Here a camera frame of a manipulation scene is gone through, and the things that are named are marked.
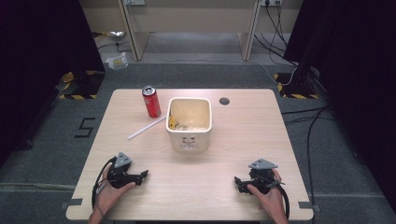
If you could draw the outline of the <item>black stand base striped tape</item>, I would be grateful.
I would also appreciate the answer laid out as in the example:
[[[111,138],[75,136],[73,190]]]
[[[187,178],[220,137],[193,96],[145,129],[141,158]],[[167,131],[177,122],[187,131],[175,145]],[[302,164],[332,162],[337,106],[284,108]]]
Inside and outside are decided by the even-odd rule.
[[[62,76],[64,88],[61,99],[84,100],[95,99],[100,86],[105,78],[105,73],[100,71],[87,71],[82,77],[75,77],[72,72]]]
[[[318,99],[307,79],[303,83],[292,82],[292,73],[277,73],[274,74],[274,78],[278,92],[283,98]]]

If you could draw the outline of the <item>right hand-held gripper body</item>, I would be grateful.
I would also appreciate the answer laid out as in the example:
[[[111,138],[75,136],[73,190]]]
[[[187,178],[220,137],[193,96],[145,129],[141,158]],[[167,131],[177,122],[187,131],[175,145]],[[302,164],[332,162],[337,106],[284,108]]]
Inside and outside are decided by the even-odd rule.
[[[278,184],[273,170],[277,165],[265,159],[258,159],[251,163],[248,173],[252,181],[252,185],[261,193],[267,194],[269,190]]]

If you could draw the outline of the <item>cream square bin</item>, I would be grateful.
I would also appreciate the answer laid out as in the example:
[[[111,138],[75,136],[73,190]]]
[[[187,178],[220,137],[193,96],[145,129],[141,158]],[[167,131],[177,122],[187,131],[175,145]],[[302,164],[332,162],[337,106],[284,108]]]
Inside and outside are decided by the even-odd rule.
[[[169,116],[179,124],[206,126],[206,131],[183,132],[168,128]],[[175,97],[169,101],[165,128],[172,148],[178,152],[202,152],[208,149],[212,131],[211,103],[206,98]]]

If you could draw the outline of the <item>crumpled foil wrapper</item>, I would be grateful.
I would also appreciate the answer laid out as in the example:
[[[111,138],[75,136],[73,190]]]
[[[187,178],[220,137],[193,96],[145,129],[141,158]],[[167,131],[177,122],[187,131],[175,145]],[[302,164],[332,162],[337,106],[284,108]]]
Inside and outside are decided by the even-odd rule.
[[[125,37],[123,31],[105,31],[105,32],[92,32],[93,37],[108,37],[112,40],[119,41]]]

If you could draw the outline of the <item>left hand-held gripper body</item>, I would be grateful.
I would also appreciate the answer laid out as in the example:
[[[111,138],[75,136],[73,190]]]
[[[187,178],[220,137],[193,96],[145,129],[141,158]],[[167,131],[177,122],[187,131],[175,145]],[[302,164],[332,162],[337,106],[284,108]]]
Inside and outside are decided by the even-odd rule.
[[[120,189],[129,183],[134,183],[140,175],[129,175],[128,170],[132,164],[132,159],[123,152],[120,152],[110,165],[106,175],[106,180],[115,189]]]

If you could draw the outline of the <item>clear plastic bag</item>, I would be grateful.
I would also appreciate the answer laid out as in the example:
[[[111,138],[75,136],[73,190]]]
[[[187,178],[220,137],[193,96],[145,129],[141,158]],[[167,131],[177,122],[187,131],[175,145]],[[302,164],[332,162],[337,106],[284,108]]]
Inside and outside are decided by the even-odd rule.
[[[121,55],[106,59],[108,67],[112,70],[120,70],[128,66],[126,53],[123,52]]]

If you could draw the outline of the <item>grey tape strip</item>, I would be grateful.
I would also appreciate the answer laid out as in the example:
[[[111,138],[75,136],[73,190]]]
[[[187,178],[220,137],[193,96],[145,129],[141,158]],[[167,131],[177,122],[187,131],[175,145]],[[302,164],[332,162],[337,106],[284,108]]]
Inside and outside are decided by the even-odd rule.
[[[82,204],[83,199],[82,198],[78,198],[78,199],[70,199],[67,202],[63,202],[61,204],[61,208],[63,210],[66,210],[69,206],[75,206],[75,205],[81,205]]]
[[[320,212],[321,208],[318,204],[312,204],[311,202],[298,202],[300,209],[312,209],[314,212]]]

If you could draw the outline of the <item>black curtain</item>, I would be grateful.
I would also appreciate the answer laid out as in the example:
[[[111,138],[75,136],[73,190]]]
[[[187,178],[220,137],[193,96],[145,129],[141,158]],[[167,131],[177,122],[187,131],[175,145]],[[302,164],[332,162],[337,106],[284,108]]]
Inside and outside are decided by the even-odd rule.
[[[396,0],[303,0],[285,53],[319,70],[336,117],[396,213]]]
[[[0,0],[0,167],[64,74],[103,69],[79,0]]]

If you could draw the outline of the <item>person's right hand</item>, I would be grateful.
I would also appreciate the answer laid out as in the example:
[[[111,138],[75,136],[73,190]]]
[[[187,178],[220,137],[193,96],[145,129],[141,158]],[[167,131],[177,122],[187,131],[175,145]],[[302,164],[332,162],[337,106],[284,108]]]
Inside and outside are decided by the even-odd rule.
[[[256,187],[247,186],[260,202],[259,210],[263,210],[270,218],[272,216],[286,215],[282,194],[277,188],[272,188],[267,194],[262,194]]]

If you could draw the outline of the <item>person's left hand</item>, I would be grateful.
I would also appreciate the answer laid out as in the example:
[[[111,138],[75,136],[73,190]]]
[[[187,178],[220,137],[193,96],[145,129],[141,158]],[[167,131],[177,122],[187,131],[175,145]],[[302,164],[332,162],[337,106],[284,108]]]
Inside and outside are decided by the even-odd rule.
[[[131,182],[120,189],[115,189],[106,180],[109,168],[103,173],[103,181],[101,183],[101,191],[96,196],[96,203],[92,213],[99,218],[103,218],[118,202],[121,196],[135,186],[135,182]]]

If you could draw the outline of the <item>red soda can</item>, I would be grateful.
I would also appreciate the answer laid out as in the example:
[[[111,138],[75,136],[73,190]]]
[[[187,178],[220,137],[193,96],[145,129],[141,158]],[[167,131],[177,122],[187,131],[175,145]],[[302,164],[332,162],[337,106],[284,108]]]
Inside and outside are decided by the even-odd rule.
[[[142,89],[143,99],[151,118],[158,118],[161,114],[161,107],[157,95],[157,91],[153,86],[146,86]]]

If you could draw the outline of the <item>white paper scraps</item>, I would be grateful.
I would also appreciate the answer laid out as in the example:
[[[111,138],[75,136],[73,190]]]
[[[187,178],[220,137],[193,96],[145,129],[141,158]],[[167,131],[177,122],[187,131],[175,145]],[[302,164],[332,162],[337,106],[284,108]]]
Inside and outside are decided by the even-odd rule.
[[[177,125],[177,130],[178,131],[183,131],[183,132],[200,132],[200,131],[206,131],[207,128],[206,128],[206,126],[198,126],[198,125],[190,125],[190,124],[178,124]]]

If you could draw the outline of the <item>white straw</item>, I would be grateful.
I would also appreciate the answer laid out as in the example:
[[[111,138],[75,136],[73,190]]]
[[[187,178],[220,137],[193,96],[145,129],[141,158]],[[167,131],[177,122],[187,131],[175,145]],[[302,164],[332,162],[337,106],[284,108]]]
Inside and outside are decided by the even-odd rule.
[[[160,122],[162,122],[164,119],[166,119],[166,116],[162,116],[159,119],[156,119],[155,121],[151,122],[150,124],[146,125],[145,127],[141,128],[140,130],[138,130],[137,132],[129,135],[127,137],[128,140],[132,140],[133,138],[137,137],[139,134],[147,131],[148,129],[152,128],[153,126],[159,124]]]

